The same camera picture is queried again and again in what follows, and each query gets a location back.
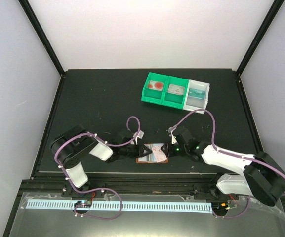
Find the brown leather card holder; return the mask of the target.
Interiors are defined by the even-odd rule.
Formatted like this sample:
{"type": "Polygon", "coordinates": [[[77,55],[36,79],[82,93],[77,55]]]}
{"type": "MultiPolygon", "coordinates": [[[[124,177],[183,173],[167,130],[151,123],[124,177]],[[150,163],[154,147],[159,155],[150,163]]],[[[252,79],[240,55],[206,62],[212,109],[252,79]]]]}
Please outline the brown leather card holder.
{"type": "MultiPolygon", "coordinates": [[[[163,145],[163,144],[164,143],[149,143],[149,144],[145,144],[145,145],[148,146],[152,150],[153,146],[163,145]]],[[[137,164],[154,164],[154,163],[157,163],[157,162],[156,162],[155,157],[154,157],[153,152],[152,152],[148,158],[140,158],[140,157],[138,157],[136,159],[136,163],[137,164]]],[[[168,163],[168,157],[167,157],[167,161],[160,162],[160,163],[168,163]]]]}

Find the teal VIP card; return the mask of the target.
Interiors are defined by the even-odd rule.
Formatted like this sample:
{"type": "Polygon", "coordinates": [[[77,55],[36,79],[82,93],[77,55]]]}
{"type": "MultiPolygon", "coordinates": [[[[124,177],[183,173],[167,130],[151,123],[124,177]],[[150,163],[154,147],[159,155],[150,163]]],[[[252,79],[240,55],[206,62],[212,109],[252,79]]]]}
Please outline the teal VIP card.
{"type": "Polygon", "coordinates": [[[198,90],[198,89],[195,89],[195,88],[190,88],[189,92],[188,92],[188,96],[202,100],[202,99],[205,98],[205,91],[198,90]]]}

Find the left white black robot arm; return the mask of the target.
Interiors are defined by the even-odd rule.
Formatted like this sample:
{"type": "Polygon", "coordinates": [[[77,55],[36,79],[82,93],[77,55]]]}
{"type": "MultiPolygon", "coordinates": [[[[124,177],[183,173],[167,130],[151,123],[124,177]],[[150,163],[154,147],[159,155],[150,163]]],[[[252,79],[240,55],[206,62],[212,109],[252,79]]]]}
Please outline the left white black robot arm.
{"type": "Polygon", "coordinates": [[[50,143],[58,168],[63,170],[66,179],[71,181],[73,191],[79,197],[90,192],[88,176],[82,165],[85,158],[94,157],[103,162],[114,162],[120,158],[141,158],[152,154],[152,150],[138,140],[142,131],[131,132],[122,129],[108,143],[101,141],[97,135],[89,133],[82,125],[78,125],[58,136],[50,143]]]}

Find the pink white numbered card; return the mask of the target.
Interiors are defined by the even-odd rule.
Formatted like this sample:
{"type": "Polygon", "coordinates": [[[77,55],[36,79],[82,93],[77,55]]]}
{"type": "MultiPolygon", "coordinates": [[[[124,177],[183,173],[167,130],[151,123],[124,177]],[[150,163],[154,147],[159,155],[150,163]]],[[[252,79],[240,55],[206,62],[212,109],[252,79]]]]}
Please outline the pink white numbered card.
{"type": "Polygon", "coordinates": [[[175,84],[170,84],[168,87],[167,92],[170,94],[180,95],[182,96],[184,94],[185,87],[175,84]]]}

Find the white card red flowers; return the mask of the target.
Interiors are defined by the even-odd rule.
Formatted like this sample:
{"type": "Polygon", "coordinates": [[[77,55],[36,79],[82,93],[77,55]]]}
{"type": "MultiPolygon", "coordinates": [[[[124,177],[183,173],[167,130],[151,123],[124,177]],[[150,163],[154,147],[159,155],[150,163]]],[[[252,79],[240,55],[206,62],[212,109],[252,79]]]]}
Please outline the white card red flowers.
{"type": "Polygon", "coordinates": [[[157,163],[167,161],[165,153],[161,150],[161,145],[153,146],[152,152],[157,163]]]}

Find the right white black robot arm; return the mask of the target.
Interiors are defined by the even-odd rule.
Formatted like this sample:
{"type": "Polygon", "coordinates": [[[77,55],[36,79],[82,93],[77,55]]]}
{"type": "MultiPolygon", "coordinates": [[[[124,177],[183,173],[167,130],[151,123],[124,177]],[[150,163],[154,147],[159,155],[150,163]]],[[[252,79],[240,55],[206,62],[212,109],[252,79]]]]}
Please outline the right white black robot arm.
{"type": "Polygon", "coordinates": [[[183,126],[172,129],[170,137],[171,141],[161,146],[167,157],[186,157],[229,171],[209,186],[212,198],[240,194],[252,196],[266,206],[275,206],[285,195],[285,172],[268,153],[242,154],[197,141],[183,126]]]}

